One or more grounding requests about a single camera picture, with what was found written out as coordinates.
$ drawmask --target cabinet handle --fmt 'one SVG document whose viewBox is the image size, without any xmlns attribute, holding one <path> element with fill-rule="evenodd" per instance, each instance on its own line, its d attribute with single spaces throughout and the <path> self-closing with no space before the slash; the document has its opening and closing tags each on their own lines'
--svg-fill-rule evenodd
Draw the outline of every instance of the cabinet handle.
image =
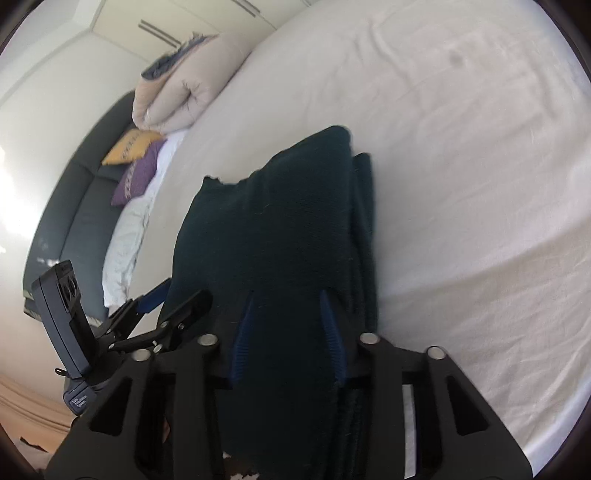
<svg viewBox="0 0 591 480">
<path fill-rule="evenodd" d="M 169 35 L 165 31 L 160 30 L 155 25 L 152 25 L 151 23 L 146 22 L 146 20 L 140 20 L 138 27 L 140 29 L 148 32 L 149 34 L 153 35 L 157 39 L 162 40 L 163 42 L 167 43 L 171 47 L 176 48 L 181 45 L 181 42 L 179 42 L 172 35 Z"/>
<path fill-rule="evenodd" d="M 232 2 L 234 2 L 235 4 L 237 4 L 240 8 L 242 8 L 249 15 L 251 15 L 253 17 L 256 17 L 256 14 L 254 14 L 253 12 L 251 12 L 248 8 L 246 8 L 246 6 L 242 5 L 238 0 L 232 0 Z"/>
<path fill-rule="evenodd" d="M 244 1 L 244 3 L 246 3 L 247 5 L 250 5 L 258 13 L 261 13 L 261 11 L 257 7 L 255 7 L 252 3 L 250 3 L 248 0 L 242 0 L 242 1 Z"/>
</svg>

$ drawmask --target dark spot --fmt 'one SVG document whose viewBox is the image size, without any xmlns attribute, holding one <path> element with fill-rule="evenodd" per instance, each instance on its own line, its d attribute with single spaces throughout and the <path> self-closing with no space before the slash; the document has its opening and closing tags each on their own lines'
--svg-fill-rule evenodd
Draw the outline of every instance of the dark spot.
<svg viewBox="0 0 591 480">
<path fill-rule="evenodd" d="M 449 63 L 451 63 L 453 67 L 461 67 L 464 65 L 464 58 L 458 52 L 451 51 L 449 53 Z"/>
</svg>

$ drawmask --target folded cloth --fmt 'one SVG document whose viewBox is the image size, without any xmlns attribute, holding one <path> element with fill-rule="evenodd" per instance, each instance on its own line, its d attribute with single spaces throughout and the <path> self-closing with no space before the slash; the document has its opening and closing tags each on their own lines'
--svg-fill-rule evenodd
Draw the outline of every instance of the folded cloth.
<svg viewBox="0 0 591 480">
<path fill-rule="evenodd" d="M 190 127 L 250 53 L 233 34 L 200 36 L 156 60 L 141 75 L 131 118 L 163 134 Z"/>
<path fill-rule="evenodd" d="M 217 406 L 224 451 L 263 478 L 352 472 L 363 398 L 335 382 L 320 320 L 331 288 L 357 330 L 376 329 L 371 165 L 349 141 L 330 127 L 238 184 L 206 177 L 178 233 L 160 319 L 200 288 L 214 299 L 187 341 L 253 292 L 242 379 Z"/>
</svg>

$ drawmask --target bed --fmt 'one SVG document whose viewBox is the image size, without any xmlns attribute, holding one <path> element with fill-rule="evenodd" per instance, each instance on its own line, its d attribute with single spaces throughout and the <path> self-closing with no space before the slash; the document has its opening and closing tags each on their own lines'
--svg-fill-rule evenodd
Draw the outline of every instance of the bed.
<svg viewBox="0 0 591 480">
<path fill-rule="evenodd" d="M 539 472 L 591 394 L 583 54 L 532 0 L 319 2 L 259 45 L 187 133 L 130 296 L 171 274 L 204 176 L 236 182 L 344 125 L 375 170 L 380 333 L 445 347 Z"/>
</svg>

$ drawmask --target purple pillow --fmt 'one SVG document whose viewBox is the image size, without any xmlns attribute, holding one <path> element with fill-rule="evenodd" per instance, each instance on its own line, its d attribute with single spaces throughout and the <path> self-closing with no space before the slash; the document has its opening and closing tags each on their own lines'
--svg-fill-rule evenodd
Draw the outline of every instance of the purple pillow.
<svg viewBox="0 0 591 480">
<path fill-rule="evenodd" d="M 152 142 L 146 150 L 146 154 L 127 167 L 115 189 L 111 199 L 111 206 L 125 205 L 131 199 L 140 197 L 145 193 L 148 184 L 156 175 L 158 152 L 160 152 L 165 142 L 166 140 Z"/>
</svg>

